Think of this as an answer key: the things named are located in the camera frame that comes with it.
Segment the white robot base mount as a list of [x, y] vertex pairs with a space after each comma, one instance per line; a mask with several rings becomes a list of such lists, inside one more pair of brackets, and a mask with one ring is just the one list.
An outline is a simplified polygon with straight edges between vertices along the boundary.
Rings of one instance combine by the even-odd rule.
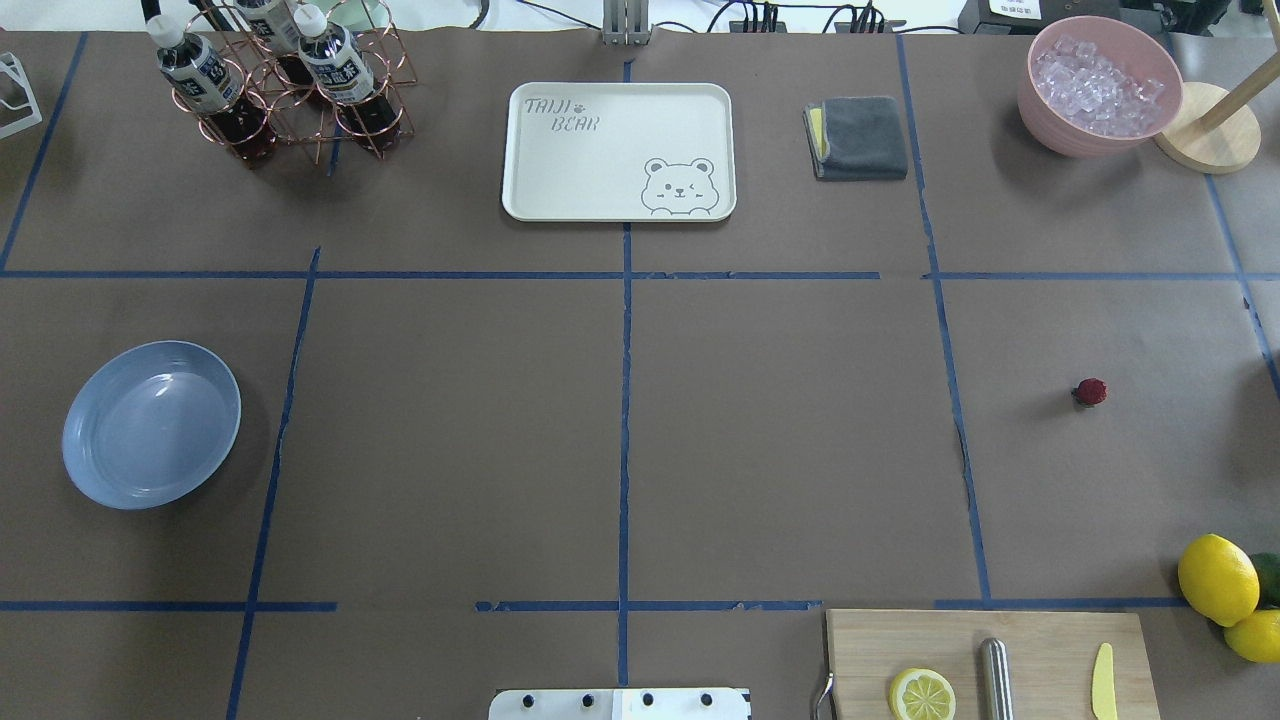
[[508, 689], [489, 719], [751, 719], [750, 692], [731, 687]]

